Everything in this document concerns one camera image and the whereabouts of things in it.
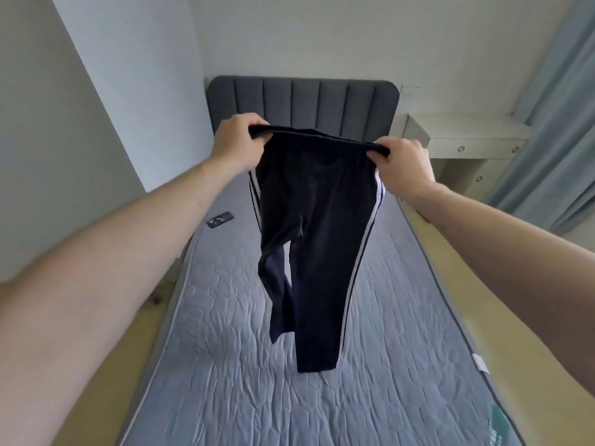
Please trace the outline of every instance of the track pants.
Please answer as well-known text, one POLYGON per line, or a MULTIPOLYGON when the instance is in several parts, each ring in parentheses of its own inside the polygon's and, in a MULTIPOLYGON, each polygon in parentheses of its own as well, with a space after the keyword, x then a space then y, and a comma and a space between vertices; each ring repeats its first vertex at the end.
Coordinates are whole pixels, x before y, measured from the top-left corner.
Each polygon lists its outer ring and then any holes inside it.
POLYGON ((316 130, 250 127, 253 137, 269 132, 273 137, 250 172, 250 192, 262 235, 258 275, 272 301, 271 341, 295 332, 298 372, 334 369, 353 283, 384 196, 365 152, 388 151, 316 130))

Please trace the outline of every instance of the mattress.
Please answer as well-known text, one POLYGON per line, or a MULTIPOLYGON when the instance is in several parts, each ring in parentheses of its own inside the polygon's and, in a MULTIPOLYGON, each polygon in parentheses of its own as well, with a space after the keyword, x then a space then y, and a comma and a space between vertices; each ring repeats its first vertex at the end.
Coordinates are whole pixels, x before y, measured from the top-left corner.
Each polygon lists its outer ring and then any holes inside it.
MULTIPOLYGON (((123 446, 487 445, 502 407, 398 202, 385 197, 355 281, 336 369, 298 374, 293 334, 268 337, 248 176, 198 227, 123 446)), ((508 444, 522 440, 514 426, 508 444)))

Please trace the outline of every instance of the white cabinet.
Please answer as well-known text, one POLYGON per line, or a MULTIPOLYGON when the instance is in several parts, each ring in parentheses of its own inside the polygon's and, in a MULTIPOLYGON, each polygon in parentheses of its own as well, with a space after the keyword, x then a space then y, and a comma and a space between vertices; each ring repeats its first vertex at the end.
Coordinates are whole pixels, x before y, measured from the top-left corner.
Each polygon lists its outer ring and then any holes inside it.
POLYGON ((403 137, 428 149, 438 181, 481 200, 530 135, 510 117, 409 114, 403 137))

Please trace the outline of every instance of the headboard panel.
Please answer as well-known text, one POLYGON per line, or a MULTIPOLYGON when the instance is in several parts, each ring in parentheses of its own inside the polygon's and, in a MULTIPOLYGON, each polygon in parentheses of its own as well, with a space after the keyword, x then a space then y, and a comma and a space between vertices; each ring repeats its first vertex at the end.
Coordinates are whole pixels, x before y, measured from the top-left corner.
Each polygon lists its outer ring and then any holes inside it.
POLYGON ((373 142, 389 133, 399 91, 389 81, 216 77, 206 90, 213 130, 236 113, 373 142))

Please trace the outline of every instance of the green tag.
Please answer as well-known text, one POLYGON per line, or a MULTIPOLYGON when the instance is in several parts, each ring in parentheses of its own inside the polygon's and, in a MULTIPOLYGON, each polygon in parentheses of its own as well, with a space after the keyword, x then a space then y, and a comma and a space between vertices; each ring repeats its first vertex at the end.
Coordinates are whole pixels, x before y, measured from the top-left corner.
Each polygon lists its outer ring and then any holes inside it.
POLYGON ((490 446, 506 446, 508 444, 508 432, 510 423, 508 418, 497 405, 491 407, 491 419, 488 426, 490 434, 490 446))

